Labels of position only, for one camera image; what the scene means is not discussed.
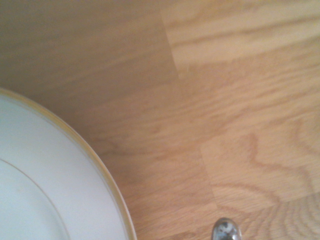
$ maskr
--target silver utensil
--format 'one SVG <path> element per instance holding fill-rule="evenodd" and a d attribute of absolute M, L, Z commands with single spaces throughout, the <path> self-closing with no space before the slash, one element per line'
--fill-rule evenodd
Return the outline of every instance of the silver utensil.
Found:
<path fill-rule="evenodd" d="M 231 219 L 220 218 L 213 226 L 212 240 L 241 240 L 241 231 Z"/>

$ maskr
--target light wood surface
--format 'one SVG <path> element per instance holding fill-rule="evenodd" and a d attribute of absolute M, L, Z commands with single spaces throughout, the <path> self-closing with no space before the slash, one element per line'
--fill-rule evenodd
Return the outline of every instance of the light wood surface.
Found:
<path fill-rule="evenodd" d="M 320 1 L 2 1 L 0 87 L 93 147 L 140 240 L 320 238 Z"/>

